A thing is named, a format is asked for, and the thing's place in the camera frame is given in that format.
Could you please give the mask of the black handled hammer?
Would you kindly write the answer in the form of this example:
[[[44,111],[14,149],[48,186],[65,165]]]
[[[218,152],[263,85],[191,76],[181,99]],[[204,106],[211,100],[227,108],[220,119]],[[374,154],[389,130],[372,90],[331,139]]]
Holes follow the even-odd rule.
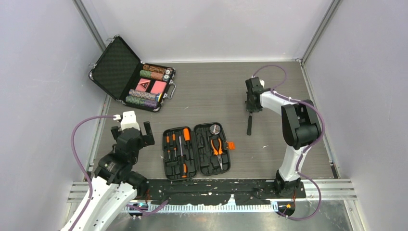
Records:
[[[252,124],[253,124],[253,116],[252,116],[253,112],[248,112],[248,113],[249,113],[249,116],[248,116],[248,124],[247,124],[246,134],[248,136],[251,136],[252,135]]]

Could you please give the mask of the small round tape measure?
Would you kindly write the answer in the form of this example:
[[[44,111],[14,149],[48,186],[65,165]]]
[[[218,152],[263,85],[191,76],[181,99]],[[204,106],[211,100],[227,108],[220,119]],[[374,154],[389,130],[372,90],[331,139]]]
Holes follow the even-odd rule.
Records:
[[[217,134],[219,134],[220,132],[221,132],[221,127],[220,127],[220,125],[218,125],[218,124],[212,124],[212,125],[210,126],[210,133],[211,133],[211,134],[217,135]]]

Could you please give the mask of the black plastic tool case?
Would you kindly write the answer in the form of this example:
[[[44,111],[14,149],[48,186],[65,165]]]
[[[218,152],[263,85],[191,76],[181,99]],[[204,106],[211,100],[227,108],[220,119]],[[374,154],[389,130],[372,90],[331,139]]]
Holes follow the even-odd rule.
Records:
[[[212,124],[218,124],[221,127],[221,132],[217,135],[210,133],[210,126]],[[186,142],[183,137],[183,129],[188,128],[190,130],[191,144],[189,149],[186,148]],[[173,150],[172,132],[175,132],[177,139],[176,154]],[[166,151],[166,134],[170,136],[170,158]],[[185,155],[185,163],[187,165],[187,178],[182,178],[180,174],[180,150],[179,150],[179,136],[181,137],[182,149]],[[220,169],[217,157],[213,153],[211,147],[211,139],[221,138],[222,142],[222,161],[223,170]],[[170,181],[189,180],[198,173],[204,176],[214,176],[225,173],[231,168],[230,151],[235,149],[235,144],[227,140],[222,125],[218,122],[203,123],[195,125],[193,128],[188,126],[170,128],[163,132],[162,149],[164,152],[163,164],[165,177]]]

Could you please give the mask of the orange handled pliers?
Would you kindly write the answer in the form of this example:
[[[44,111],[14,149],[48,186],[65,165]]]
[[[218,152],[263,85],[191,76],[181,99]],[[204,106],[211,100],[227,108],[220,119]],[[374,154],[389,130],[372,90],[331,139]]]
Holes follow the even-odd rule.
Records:
[[[217,161],[219,163],[220,169],[223,170],[223,161],[222,161],[222,142],[221,138],[211,139],[211,147],[213,149],[214,155],[217,157]]]

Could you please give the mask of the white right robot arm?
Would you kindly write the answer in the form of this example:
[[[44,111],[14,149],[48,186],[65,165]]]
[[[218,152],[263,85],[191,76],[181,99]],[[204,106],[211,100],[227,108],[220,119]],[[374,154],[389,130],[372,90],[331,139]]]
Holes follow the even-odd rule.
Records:
[[[293,195],[300,187],[307,152],[322,138],[322,119],[311,100],[281,95],[275,89],[266,88],[264,81],[255,76],[247,79],[245,85],[245,109],[250,115],[269,109],[281,117],[287,146],[272,191],[283,198]],[[197,172],[205,176],[224,173],[230,169],[230,151],[234,148],[219,123],[167,129],[162,137],[166,178],[177,181],[191,179]]]

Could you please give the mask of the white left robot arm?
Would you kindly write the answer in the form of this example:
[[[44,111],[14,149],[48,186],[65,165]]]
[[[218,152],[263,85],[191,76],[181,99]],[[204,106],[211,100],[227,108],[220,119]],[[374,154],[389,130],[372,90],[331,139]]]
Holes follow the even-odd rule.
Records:
[[[133,199],[144,198],[148,180],[132,170],[139,151],[154,144],[149,122],[144,122],[146,134],[136,128],[111,129],[116,143],[110,153],[101,158],[88,180],[89,189],[64,231],[104,231]]]

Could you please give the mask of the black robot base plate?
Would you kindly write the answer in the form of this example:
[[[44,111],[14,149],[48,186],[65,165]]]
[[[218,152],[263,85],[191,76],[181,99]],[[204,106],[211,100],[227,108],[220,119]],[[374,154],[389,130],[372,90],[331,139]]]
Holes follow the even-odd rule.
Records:
[[[149,187],[134,198],[159,205],[225,205],[233,195],[237,205],[266,205],[270,199],[282,201],[306,198],[303,183],[294,191],[277,192],[274,180],[195,179],[184,181],[148,180]]]

